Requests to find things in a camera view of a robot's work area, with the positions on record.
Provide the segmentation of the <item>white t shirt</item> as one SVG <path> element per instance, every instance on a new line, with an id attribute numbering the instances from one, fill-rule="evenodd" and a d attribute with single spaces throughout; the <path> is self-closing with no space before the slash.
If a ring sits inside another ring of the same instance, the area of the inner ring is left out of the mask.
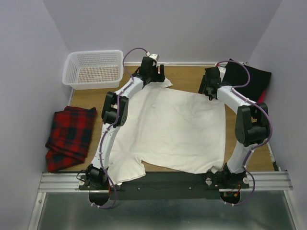
<path id="1" fill-rule="evenodd" d="M 118 131 L 108 175 L 115 184 L 145 176 L 144 163 L 198 174 L 224 163 L 224 103 L 153 83 L 130 100 Z"/>

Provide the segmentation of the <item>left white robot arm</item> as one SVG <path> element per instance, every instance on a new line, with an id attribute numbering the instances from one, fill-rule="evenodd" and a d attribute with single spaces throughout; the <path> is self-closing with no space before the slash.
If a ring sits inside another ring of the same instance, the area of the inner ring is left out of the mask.
<path id="1" fill-rule="evenodd" d="M 108 92 L 102 110 L 102 131 L 97 151 L 85 170 L 84 185 L 90 190 L 113 186 L 107 174 L 109 157 L 119 129 L 128 118 L 129 99 L 151 82 L 164 82 L 164 65 L 157 65 L 159 56 L 147 54 L 128 82 L 116 92 Z"/>

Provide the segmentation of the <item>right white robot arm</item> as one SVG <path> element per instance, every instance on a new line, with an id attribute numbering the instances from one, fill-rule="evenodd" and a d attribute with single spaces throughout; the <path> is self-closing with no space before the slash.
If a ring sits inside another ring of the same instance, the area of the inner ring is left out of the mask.
<path id="1" fill-rule="evenodd" d="M 221 67 L 206 68 L 199 93 L 209 100 L 219 100 L 236 114 L 236 146 L 222 171 L 206 173 L 210 189 L 248 188 L 247 164 L 255 149 L 264 145 L 271 134 L 268 107 L 244 97 L 234 87 L 222 81 Z"/>

